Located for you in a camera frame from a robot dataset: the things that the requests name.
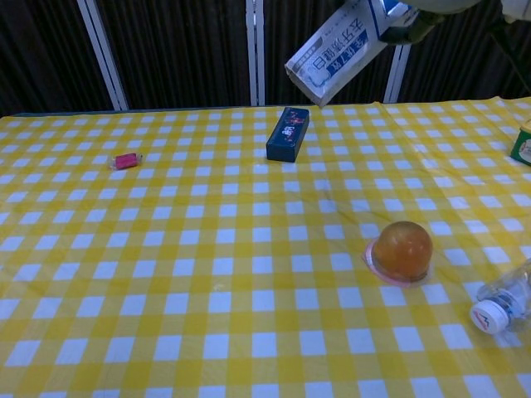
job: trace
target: orange jelly cup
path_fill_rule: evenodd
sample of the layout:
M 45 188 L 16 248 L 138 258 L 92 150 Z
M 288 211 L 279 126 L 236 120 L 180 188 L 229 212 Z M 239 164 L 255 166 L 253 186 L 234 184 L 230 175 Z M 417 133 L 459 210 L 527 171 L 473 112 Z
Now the orange jelly cup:
M 410 221 L 386 226 L 365 252 L 369 269 L 390 284 L 411 287 L 426 281 L 433 252 L 424 228 Z

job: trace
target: white square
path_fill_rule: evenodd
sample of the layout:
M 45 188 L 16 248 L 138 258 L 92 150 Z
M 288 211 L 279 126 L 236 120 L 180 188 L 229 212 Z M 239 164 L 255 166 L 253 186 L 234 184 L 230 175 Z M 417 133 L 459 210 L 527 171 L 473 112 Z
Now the white square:
M 463 381 L 471 398 L 499 398 L 501 395 L 496 390 L 490 376 L 470 375 L 463 376 Z
M 422 184 L 422 181 L 418 178 L 405 178 L 404 181 L 406 182 L 407 187 L 410 189 L 419 189 L 424 187 L 424 184 Z
M 41 269 L 40 264 L 26 264 L 20 267 L 13 276 L 13 281 L 30 282 L 35 279 Z
M 324 335 L 320 330 L 304 330 L 299 332 L 300 353 L 307 357 L 311 355 L 326 355 Z
M 295 305 L 298 310 L 319 309 L 319 299 L 316 289 L 296 289 Z
M 133 345 L 134 337 L 112 337 L 105 355 L 105 362 L 128 362 Z
M 358 288 L 338 288 L 338 298 L 341 308 L 363 308 Z
M 278 384 L 255 384 L 252 387 L 251 398 L 280 398 Z
M 54 318 L 61 305 L 62 298 L 60 297 L 45 297 L 41 298 L 35 312 L 32 315 L 33 319 L 49 319 Z
M 515 218 L 503 218 L 499 220 L 507 231 L 523 231 L 524 226 Z
M 146 232 L 143 246 L 160 246 L 164 240 L 164 231 Z
M 229 313 L 231 312 L 231 292 L 210 293 L 208 301 L 209 313 Z
M 290 240 L 308 240 L 308 231 L 306 226 L 290 226 L 288 236 Z
M 299 182 L 298 181 L 285 181 L 284 191 L 285 192 L 300 192 Z
M 442 284 L 425 284 L 422 291 L 426 296 L 426 301 L 430 305 L 447 304 L 450 302 L 445 288 Z
M 4 364 L 5 367 L 29 366 L 33 357 L 41 345 L 40 340 L 20 340 L 15 343 L 9 358 Z
M 53 219 L 53 222 L 55 224 L 65 224 L 67 222 L 70 222 L 70 219 L 74 215 L 73 210 L 61 210 L 58 211 L 56 216 Z
M 155 272 L 154 260 L 139 260 L 136 262 L 133 278 L 151 278 Z
M 445 256 L 452 265 L 470 265 L 470 260 L 462 249 L 445 249 Z
M 424 351 L 421 337 L 417 328 L 413 326 L 402 326 L 392 329 L 397 340 L 398 349 L 402 352 Z
M 313 381 L 304 384 L 306 398 L 334 398 L 334 388 L 329 381 Z
M 450 177 L 433 177 L 435 184 L 440 188 L 452 188 L 454 186 Z
M 448 201 L 450 202 L 451 206 L 456 210 L 468 209 L 470 207 L 464 197 L 449 197 Z
M 516 377 L 524 389 L 525 394 L 531 396 L 531 373 L 520 373 Z
M 94 181 L 98 174 L 98 172 L 85 172 L 81 177 L 81 181 Z
M 253 274 L 272 274 L 273 259 L 270 256 L 260 256 L 252 258 Z
M 352 258 L 349 253 L 333 253 L 330 255 L 330 264 L 336 272 L 350 271 L 353 269 Z
M 439 382 L 435 377 L 419 377 L 411 379 L 413 391 L 416 398 L 444 398 L 444 394 L 439 387 Z
M 18 202 L 21 202 L 21 201 L 24 200 L 26 195 L 27 195 L 27 192 L 14 192 L 11 195 L 9 195 L 9 197 L 6 200 L 6 202 L 7 203 L 18 203 Z
M 345 239 L 343 227 L 341 225 L 324 226 L 324 236 L 326 239 Z
M 386 307 L 407 305 L 402 289 L 397 286 L 380 286 L 380 294 Z
M 285 210 L 288 214 L 303 214 L 304 205 L 302 201 L 288 201 L 285 204 Z
M 332 189 L 329 180 L 315 180 L 314 187 L 317 191 L 330 191 Z
M 443 338 L 446 341 L 446 345 L 451 350 L 465 350 L 472 349 L 472 342 L 470 341 L 468 334 L 466 334 L 465 328 L 460 323 L 453 323 L 447 325 L 441 325 L 440 327 Z
M 20 220 L 19 224 L 22 225 L 30 225 L 35 224 L 37 221 L 39 221 L 39 218 L 42 216 L 42 211 L 30 211 L 29 213 L 26 213 L 24 217 Z
M 56 273 L 53 275 L 53 280 L 71 280 L 80 268 L 80 263 L 63 263 L 59 265 Z
M 78 318 L 94 318 L 100 314 L 101 306 L 105 301 L 103 296 L 87 296 L 81 300 L 80 307 L 77 309 Z
M 466 220 L 464 223 L 469 231 L 474 234 L 483 234 L 489 232 L 489 228 L 487 228 L 486 225 L 479 220 Z
M 175 186 L 164 186 L 160 188 L 160 197 L 174 197 L 177 195 L 177 187 Z
M 483 167 L 494 167 L 494 166 L 496 166 L 496 163 L 494 162 L 494 160 L 492 160 L 490 158 L 478 158 L 476 160 Z
M 499 246 L 484 247 L 483 252 L 492 264 L 503 264 L 510 262 L 510 258 Z
M 28 158 L 20 158 L 13 163 L 13 167 L 25 167 L 29 162 L 30 159 Z
M 9 319 L 20 303 L 19 298 L 0 298 L 0 319 Z
M 176 361 L 179 358 L 182 338 L 179 335 L 158 336 L 154 361 Z
M 253 216 L 268 216 L 270 214 L 270 204 L 268 202 L 259 202 L 252 205 Z
M 228 353 L 228 334 L 208 334 L 205 336 L 203 359 L 227 359 Z
M 238 184 L 237 183 L 223 184 L 222 193 L 223 195 L 237 195 Z
M 367 162 L 367 168 L 369 170 L 383 170 L 382 162 L 378 160 L 373 160 L 370 162 Z
M 112 199 L 114 195 L 116 195 L 115 188 L 105 188 L 101 190 L 98 199 Z
M 133 221 L 138 214 L 139 214 L 138 208 L 130 207 L 127 209 L 123 209 L 122 212 L 119 214 L 119 220 L 120 221 Z
M 430 228 L 434 235 L 452 235 L 450 226 L 444 221 L 431 221 Z
M 518 206 L 526 206 L 526 207 L 531 206 L 531 198 L 529 198 L 528 195 L 524 195 L 524 194 L 520 194 L 520 195 L 512 194 L 511 197 L 513 198 L 514 202 L 515 202 Z
M 212 275 L 232 275 L 233 263 L 234 259 L 232 257 L 214 259 Z
M 421 210 L 437 210 L 437 205 L 429 197 L 418 197 L 417 199 L 415 199 L 415 201 L 417 202 L 417 205 Z
M 51 250 L 59 240 L 59 235 L 43 235 L 35 245 L 35 250 Z
M 275 292 L 273 290 L 252 291 L 253 312 L 275 311 Z
M 56 365 L 74 365 L 81 362 L 85 353 L 87 338 L 69 338 L 63 342 L 59 355 L 56 358 Z
M 312 257 L 311 255 L 292 255 L 291 256 L 291 271 L 292 272 L 312 272 Z
M 404 206 L 400 199 L 383 199 L 383 205 L 387 211 L 403 211 Z
M 193 185 L 190 195 L 195 196 L 195 197 L 198 197 L 198 196 L 204 197 L 205 195 L 207 195 L 207 193 L 208 193 L 208 185 L 201 184 L 201 185 Z
M 153 210 L 154 220 L 167 220 L 172 214 L 172 208 L 170 206 L 157 206 Z
M 104 217 L 106 209 L 94 209 L 89 211 L 89 214 L 85 218 L 85 222 L 101 222 Z
M 364 212 L 371 211 L 371 207 L 368 204 L 368 201 L 365 200 L 355 200 L 350 202 L 352 210 L 355 212 Z
M 175 260 L 173 266 L 173 276 L 191 276 L 193 274 L 194 259 Z
M 186 313 L 187 308 L 188 293 L 171 293 L 166 296 L 166 304 L 164 306 L 164 313 L 166 315 Z
M 263 332 L 252 334 L 252 357 L 276 357 L 276 333 Z
M 388 178 L 376 178 L 374 182 L 378 189 L 393 189 L 392 182 Z
M 359 229 L 361 230 L 362 237 L 365 239 L 372 239 L 378 237 L 380 235 L 380 230 L 378 229 L 378 225 L 370 223 L 370 224 L 360 224 Z
M 110 234 L 107 247 L 124 247 L 129 238 L 129 232 L 116 232 Z
M 271 242 L 271 228 L 270 227 L 255 227 L 252 229 L 252 241 Z
M 347 339 L 352 354 L 375 353 L 371 329 L 347 329 Z
M 387 398 L 385 381 L 383 380 L 360 380 L 358 381 L 360 398 Z
M 139 316 L 142 315 L 144 311 L 144 306 L 146 304 L 146 295 L 145 294 L 131 294 L 125 296 L 124 303 L 122 304 L 122 309 L 120 309 L 120 316 Z
M 131 191 L 129 192 L 129 197 L 131 198 L 145 197 L 147 191 L 148 191 L 148 188 L 146 187 L 133 187 L 131 188 Z
M 238 206 L 237 205 L 220 205 L 219 206 L 219 215 L 220 217 L 235 217 L 237 214 Z
M 24 236 L 8 236 L 0 245 L 0 251 L 15 251 L 24 240 Z
M 255 182 L 253 184 L 254 193 L 268 193 L 269 192 L 269 183 L 268 182 Z
M 235 239 L 236 239 L 236 230 L 234 229 L 217 230 L 216 243 L 231 244 L 231 243 L 234 243 Z
M 79 234 L 76 235 L 74 241 L 72 242 L 71 249 L 87 249 L 92 240 L 94 239 L 94 234 Z
M 98 264 L 93 279 L 112 279 L 114 272 L 116 271 L 116 266 L 118 265 L 115 261 L 103 261 Z
M 480 200 L 483 202 L 483 204 L 486 207 L 489 208 L 500 208 L 502 207 L 501 203 L 496 197 L 490 197 L 490 196 L 482 196 L 480 197 Z

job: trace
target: white box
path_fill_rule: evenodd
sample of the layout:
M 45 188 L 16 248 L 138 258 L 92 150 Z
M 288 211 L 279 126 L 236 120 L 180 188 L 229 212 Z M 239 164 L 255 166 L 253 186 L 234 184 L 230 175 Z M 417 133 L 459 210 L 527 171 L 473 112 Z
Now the white box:
M 394 0 L 348 0 L 285 64 L 290 79 L 325 106 L 386 43 L 390 27 L 411 23 L 417 10 Z

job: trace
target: navy blue box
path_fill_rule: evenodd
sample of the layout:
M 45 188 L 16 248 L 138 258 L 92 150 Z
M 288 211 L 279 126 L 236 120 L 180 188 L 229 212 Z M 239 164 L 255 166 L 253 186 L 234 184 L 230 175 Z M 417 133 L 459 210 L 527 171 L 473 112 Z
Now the navy blue box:
M 308 123 L 307 109 L 285 108 L 265 145 L 267 158 L 293 163 L 299 153 Z

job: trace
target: small rectangular box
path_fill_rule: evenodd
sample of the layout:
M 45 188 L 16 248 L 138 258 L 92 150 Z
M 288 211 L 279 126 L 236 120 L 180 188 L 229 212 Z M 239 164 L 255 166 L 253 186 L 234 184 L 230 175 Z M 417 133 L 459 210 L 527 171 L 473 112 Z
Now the small rectangular box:
M 514 143 L 511 157 L 531 166 L 531 120 L 520 128 L 520 134 Z
M 307 109 L 285 108 L 265 145 L 267 158 L 293 163 L 299 153 L 308 123 Z

